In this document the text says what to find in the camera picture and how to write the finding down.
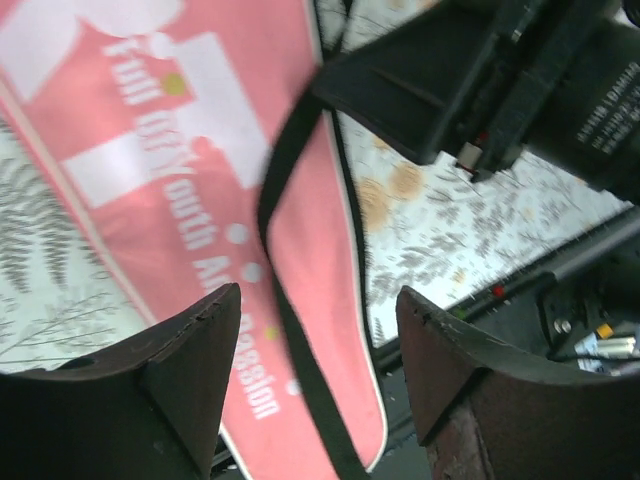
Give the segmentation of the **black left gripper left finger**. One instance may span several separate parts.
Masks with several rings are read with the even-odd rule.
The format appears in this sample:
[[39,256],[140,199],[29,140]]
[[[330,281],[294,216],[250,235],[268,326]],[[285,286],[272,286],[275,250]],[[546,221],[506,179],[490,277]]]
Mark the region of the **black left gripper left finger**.
[[226,284],[110,347],[1,378],[5,479],[207,479],[239,333]]

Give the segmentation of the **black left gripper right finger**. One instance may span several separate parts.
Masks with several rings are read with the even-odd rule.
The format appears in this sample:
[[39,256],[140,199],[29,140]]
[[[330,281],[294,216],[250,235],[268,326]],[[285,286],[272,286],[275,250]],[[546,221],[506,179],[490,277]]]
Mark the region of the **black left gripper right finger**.
[[635,479],[639,379],[514,347],[410,287],[396,302],[419,444],[437,479]]

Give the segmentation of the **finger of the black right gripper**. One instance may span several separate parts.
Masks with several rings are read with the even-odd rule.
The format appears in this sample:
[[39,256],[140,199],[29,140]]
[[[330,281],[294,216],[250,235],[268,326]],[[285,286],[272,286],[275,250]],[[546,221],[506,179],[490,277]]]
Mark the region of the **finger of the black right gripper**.
[[407,160],[430,164],[446,141],[443,116],[496,12],[494,2],[441,1],[329,61],[312,92]]

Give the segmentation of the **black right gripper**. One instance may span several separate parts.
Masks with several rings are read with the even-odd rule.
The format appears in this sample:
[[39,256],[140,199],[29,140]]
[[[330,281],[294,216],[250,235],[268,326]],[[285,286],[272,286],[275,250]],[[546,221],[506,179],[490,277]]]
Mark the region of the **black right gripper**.
[[443,1],[430,45],[452,55],[429,150],[481,181],[523,150],[639,199],[639,5]]

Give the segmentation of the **pink racket bag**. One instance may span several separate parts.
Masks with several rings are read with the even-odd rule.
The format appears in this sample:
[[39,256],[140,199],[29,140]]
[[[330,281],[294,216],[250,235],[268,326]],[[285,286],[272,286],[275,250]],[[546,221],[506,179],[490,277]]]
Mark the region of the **pink racket bag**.
[[221,434],[247,479],[366,479],[387,441],[316,11],[1,5],[2,111],[135,308],[240,287]]

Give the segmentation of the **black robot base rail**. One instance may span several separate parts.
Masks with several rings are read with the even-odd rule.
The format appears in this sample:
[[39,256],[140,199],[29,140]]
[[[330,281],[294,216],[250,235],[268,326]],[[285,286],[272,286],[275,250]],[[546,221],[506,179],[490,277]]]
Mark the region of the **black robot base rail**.
[[[638,239],[639,211],[630,208],[447,312],[525,352],[574,368],[572,359],[557,352],[559,338],[553,334],[553,324],[566,320],[578,325],[586,319],[589,311],[576,299],[576,292],[588,285],[590,274],[613,251]],[[389,432],[372,477],[434,477],[428,453],[417,439],[399,338],[376,348],[373,360]]]

